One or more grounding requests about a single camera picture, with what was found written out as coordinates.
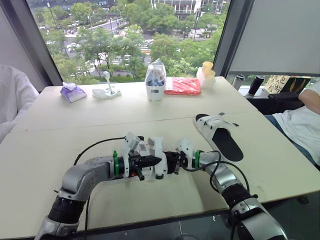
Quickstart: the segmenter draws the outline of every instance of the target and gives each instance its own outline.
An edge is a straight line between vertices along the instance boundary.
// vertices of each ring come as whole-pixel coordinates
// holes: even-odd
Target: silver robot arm
[[[42,222],[35,237],[44,235],[68,237],[77,231],[79,218],[95,186],[103,181],[145,176],[163,179],[167,174],[167,159],[162,152],[162,138],[144,140],[128,133],[124,139],[121,155],[94,157],[85,163],[74,165],[65,173],[62,186],[50,213]]]
[[[198,168],[218,161],[219,154],[214,151],[193,151],[193,145],[183,138],[177,147],[180,165]],[[205,167],[212,175],[217,164]],[[235,225],[240,240],[287,240],[282,226],[257,200],[257,195],[250,195],[236,175],[225,163],[220,163],[212,177],[212,184],[222,195],[230,208],[230,217]]]

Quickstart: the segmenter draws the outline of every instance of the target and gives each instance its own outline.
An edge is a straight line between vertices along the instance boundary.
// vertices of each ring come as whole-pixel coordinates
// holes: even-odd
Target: purple tissue pack
[[[85,91],[76,86],[74,83],[63,82],[63,87],[60,90],[60,93],[69,103],[73,103],[87,96]]]

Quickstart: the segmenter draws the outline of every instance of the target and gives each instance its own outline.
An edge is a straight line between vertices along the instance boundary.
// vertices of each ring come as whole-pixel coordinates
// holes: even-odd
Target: red bag
[[[168,95],[200,95],[201,86],[194,77],[167,77],[164,92]]]

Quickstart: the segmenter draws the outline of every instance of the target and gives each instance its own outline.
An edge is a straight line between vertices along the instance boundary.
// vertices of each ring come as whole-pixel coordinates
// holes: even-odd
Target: white slipper
[[[225,121],[222,114],[216,116],[198,114],[194,118],[194,123],[213,150],[220,151],[222,161],[240,162],[244,158],[244,154],[230,134],[232,129],[238,126],[237,124]]]

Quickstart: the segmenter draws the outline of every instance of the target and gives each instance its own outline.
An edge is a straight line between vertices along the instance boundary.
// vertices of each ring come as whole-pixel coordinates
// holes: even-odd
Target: wall
[[[319,11],[319,0],[255,0],[230,71],[319,74]]]
[[[10,65],[24,72],[33,86],[38,91],[42,91],[45,85],[26,55],[1,7],[0,31],[0,64]]]

